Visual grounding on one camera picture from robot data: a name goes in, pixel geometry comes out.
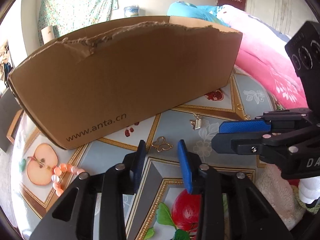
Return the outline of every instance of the metal screw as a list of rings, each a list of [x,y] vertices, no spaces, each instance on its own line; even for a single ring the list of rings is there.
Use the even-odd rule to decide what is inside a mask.
[[[264,134],[264,135],[262,135],[262,137],[265,138],[265,139],[269,139],[269,138],[271,138],[271,135],[270,134]]]
[[[296,147],[296,146],[290,146],[289,148],[288,148],[288,150],[289,150],[289,152],[291,152],[291,153],[296,153],[296,152],[298,152],[298,147]]]
[[[251,152],[256,153],[257,151],[258,151],[257,147],[253,146],[253,147],[251,148]]]
[[[209,165],[202,163],[199,168],[201,169],[201,171],[207,171],[209,169]]]
[[[116,170],[117,171],[122,171],[122,170],[124,170],[124,168],[125,168],[125,165],[123,163],[118,163],[116,165]]]
[[[244,179],[245,178],[245,174],[243,172],[237,172],[237,178],[238,179]]]
[[[79,174],[79,179],[87,179],[87,178],[89,178],[89,173],[87,173],[87,172],[81,172],[80,174]]]

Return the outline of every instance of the gold charm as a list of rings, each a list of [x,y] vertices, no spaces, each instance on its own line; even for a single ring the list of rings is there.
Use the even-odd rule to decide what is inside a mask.
[[[193,114],[193,116],[196,118],[195,120],[190,120],[190,123],[192,125],[193,130],[197,130],[201,128],[201,115]]]
[[[239,110],[241,110],[241,111],[244,109],[243,106],[240,105],[240,104],[237,104],[237,108],[238,108]]]
[[[163,136],[158,137],[151,145],[157,150],[157,152],[168,151],[173,148],[173,145],[167,143]]]

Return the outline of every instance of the cardboard box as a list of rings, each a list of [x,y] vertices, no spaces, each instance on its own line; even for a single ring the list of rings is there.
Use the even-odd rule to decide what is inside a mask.
[[[9,84],[42,133],[71,149],[225,86],[241,39],[193,18],[113,20],[45,44]]]

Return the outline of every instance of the fluffy cloth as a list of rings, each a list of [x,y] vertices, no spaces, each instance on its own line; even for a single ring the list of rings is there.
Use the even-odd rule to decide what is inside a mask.
[[[281,178],[281,171],[276,165],[266,165],[256,186],[289,230],[302,219],[306,210],[299,205],[289,182]]]

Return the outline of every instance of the pink blanket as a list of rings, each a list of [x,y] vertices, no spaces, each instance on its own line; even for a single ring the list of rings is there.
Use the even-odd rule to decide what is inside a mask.
[[[247,13],[223,5],[217,18],[243,33],[236,65],[260,82],[284,108],[308,107],[284,45],[270,28]]]

